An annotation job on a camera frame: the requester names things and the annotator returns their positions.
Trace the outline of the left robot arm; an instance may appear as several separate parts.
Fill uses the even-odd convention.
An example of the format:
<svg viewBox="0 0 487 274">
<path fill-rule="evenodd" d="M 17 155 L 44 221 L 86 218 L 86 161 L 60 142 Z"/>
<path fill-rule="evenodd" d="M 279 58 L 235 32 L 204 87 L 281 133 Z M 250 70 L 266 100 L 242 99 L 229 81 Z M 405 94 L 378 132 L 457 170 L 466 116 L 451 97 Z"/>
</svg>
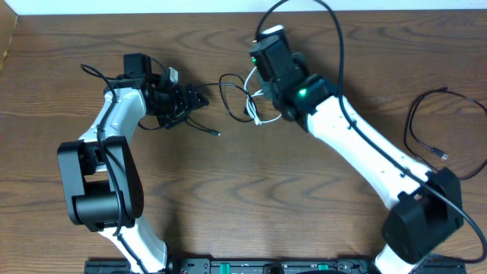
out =
<svg viewBox="0 0 487 274">
<path fill-rule="evenodd" d="M 104 103 L 89 129 L 57 150 L 65 204 L 70 220 L 111 241 L 132 273 L 179 273 L 180 263 L 143 215 L 144 192 L 129 144 L 147 116 L 159 129 L 186 121 L 208 99 L 178 73 L 153 72 L 143 53 L 123 57 L 122 74 L 107 77 L 91 65 L 81 69 L 104 81 Z"/>
</svg>

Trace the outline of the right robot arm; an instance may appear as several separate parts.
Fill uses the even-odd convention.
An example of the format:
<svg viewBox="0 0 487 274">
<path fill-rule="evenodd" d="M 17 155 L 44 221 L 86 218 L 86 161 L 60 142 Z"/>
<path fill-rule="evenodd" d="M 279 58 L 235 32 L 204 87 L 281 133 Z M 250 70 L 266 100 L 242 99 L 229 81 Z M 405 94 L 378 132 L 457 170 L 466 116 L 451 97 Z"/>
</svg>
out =
<svg viewBox="0 0 487 274">
<path fill-rule="evenodd" d="M 389 214 L 385 247 L 374 259 L 380 273 L 410 273 L 463 226 L 460 181 L 447 168 L 433 171 L 382 136 L 322 75 L 292 75 L 272 84 L 275 108 L 353 166 Z"/>
</svg>

